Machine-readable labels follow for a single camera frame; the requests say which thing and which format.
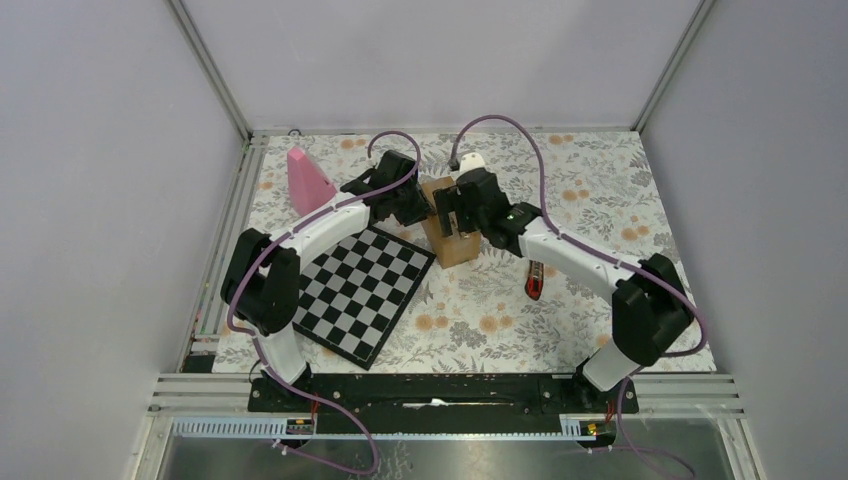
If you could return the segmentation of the red black utility knife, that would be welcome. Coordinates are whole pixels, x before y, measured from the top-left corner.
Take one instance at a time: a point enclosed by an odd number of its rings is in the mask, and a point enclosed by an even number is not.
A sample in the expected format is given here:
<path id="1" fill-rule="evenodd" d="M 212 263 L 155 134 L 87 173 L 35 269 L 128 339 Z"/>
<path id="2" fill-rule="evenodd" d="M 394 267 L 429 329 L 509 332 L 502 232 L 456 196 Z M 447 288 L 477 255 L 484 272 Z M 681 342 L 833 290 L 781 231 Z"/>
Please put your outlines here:
<path id="1" fill-rule="evenodd" d="M 525 293 L 533 301 L 538 301 L 544 288 L 544 265 L 530 260 L 525 282 Z"/>

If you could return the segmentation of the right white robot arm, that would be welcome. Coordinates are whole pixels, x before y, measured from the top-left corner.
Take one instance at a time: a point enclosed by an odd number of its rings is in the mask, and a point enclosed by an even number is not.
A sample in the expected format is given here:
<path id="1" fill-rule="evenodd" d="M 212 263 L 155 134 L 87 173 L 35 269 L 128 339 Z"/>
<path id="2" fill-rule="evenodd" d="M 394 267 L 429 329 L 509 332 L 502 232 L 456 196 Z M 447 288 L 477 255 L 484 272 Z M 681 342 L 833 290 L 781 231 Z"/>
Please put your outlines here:
<path id="1" fill-rule="evenodd" d="M 601 410 L 620 381 L 654 365 L 695 319 L 667 257 L 629 262 L 568 236 L 539 207 L 511 202 L 484 168 L 464 173 L 433 196 L 443 235 L 478 232 L 496 248 L 580 281 L 610 305 L 611 339 L 577 368 L 573 396 L 583 410 Z"/>

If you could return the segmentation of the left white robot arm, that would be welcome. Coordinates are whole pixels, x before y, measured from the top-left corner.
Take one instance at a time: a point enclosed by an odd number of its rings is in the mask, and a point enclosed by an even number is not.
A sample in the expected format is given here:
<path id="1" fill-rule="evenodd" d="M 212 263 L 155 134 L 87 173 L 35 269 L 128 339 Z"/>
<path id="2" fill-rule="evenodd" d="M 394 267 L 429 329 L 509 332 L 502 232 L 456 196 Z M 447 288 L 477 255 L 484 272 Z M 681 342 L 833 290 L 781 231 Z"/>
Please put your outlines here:
<path id="1" fill-rule="evenodd" d="M 319 255 L 389 216 L 423 219 L 429 209 L 418 181 L 421 157 L 384 152 L 376 166 L 339 187 L 313 212 L 275 233 L 243 231 L 220 287 L 225 321 L 249 337 L 267 375 L 272 398 L 288 411 L 309 401 L 308 363 L 295 339 L 293 321 L 300 275 Z"/>

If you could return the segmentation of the pink triangular block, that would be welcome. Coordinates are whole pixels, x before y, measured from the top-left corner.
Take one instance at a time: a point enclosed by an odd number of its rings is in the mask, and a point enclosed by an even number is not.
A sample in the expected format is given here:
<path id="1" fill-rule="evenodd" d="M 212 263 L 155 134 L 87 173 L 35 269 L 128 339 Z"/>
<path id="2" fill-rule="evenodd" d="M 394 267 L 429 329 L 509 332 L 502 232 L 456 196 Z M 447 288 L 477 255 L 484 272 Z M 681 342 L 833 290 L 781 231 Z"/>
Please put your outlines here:
<path id="1" fill-rule="evenodd" d="M 306 216 L 336 195 L 335 184 L 304 149 L 291 148 L 286 161 L 289 199 L 298 215 Z"/>

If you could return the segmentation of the black white checkerboard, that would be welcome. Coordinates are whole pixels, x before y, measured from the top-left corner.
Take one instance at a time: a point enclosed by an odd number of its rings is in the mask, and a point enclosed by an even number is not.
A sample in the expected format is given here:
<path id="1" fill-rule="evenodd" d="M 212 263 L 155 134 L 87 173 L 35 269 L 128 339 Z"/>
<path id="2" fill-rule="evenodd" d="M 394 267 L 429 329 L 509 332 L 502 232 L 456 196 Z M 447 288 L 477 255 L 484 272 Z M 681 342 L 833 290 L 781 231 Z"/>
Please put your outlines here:
<path id="1" fill-rule="evenodd" d="M 302 270 L 293 328 L 368 370 L 435 259 L 375 227 L 351 235 Z"/>

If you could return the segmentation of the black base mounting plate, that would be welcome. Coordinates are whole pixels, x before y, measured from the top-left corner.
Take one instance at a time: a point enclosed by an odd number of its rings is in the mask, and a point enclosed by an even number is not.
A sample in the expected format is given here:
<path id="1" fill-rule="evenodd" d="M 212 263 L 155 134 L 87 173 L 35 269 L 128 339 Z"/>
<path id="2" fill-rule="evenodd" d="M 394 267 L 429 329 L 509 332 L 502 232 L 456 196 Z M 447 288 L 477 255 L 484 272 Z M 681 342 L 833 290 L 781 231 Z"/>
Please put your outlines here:
<path id="1" fill-rule="evenodd" d="M 379 433 L 551 432 L 560 416 L 603 422 L 639 411 L 634 386 L 597 393 L 568 374 L 314 374 L 295 386 L 307 395 L 262 374 L 248 411 L 303 413 L 331 433 L 359 423 Z"/>

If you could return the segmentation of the left aluminium corner post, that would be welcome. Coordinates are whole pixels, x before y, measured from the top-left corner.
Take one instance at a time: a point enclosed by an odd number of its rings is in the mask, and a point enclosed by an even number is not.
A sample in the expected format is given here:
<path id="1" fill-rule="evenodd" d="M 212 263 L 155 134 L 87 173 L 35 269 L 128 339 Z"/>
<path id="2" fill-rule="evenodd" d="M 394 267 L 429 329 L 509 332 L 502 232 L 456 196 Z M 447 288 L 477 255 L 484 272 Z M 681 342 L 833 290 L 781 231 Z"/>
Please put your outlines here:
<path id="1" fill-rule="evenodd" d="M 237 135 L 243 142 L 249 142 L 252 138 L 252 129 L 237 105 L 235 97 L 206 45 L 186 2 L 182 0 L 165 0 L 164 4 L 171 12 L 189 49 L 207 79 L 214 96 L 221 104 L 224 113 Z"/>

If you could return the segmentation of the aluminium corner post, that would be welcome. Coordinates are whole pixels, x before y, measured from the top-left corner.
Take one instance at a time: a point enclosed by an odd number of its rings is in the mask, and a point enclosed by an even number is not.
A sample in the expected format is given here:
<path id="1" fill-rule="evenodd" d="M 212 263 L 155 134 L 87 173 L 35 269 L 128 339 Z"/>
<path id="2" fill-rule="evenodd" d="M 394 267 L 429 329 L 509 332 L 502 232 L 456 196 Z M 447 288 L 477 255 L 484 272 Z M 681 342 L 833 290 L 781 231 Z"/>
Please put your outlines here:
<path id="1" fill-rule="evenodd" d="M 708 20 L 716 3 L 716 0 L 700 0 L 697 3 L 692 16 L 683 30 L 683 33 L 663 67 L 657 82 L 652 88 L 636 120 L 631 125 L 632 131 L 642 134 L 642 132 L 646 129 L 654 111 L 661 102 L 666 90 L 671 85 L 677 70 L 683 63 L 688 51 L 695 42 L 698 34 L 703 28 L 703 25 Z"/>
<path id="2" fill-rule="evenodd" d="M 171 12 L 189 49 L 207 79 L 214 96 L 221 104 L 224 113 L 237 135 L 243 142 L 249 142 L 252 138 L 252 129 L 237 105 L 235 97 L 206 45 L 186 2 L 182 0 L 165 0 L 164 4 Z"/>

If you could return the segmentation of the right aluminium corner post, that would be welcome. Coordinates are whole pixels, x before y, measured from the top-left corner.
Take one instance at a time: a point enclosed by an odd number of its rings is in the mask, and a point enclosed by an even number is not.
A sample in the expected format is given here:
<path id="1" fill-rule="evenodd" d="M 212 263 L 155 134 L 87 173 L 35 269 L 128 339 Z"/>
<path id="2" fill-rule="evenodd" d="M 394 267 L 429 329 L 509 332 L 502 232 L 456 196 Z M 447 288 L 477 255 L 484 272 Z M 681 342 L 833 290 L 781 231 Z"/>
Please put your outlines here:
<path id="1" fill-rule="evenodd" d="M 692 16 L 683 30 L 683 33 L 663 67 L 657 82 L 652 88 L 636 120 L 631 125 L 632 131 L 642 134 L 642 132 L 646 129 L 654 111 L 661 102 L 666 90 L 671 85 L 677 70 L 683 63 L 688 51 L 695 42 L 698 34 L 703 28 L 703 25 L 708 20 L 716 3 L 716 0 L 700 0 L 697 3 Z"/>

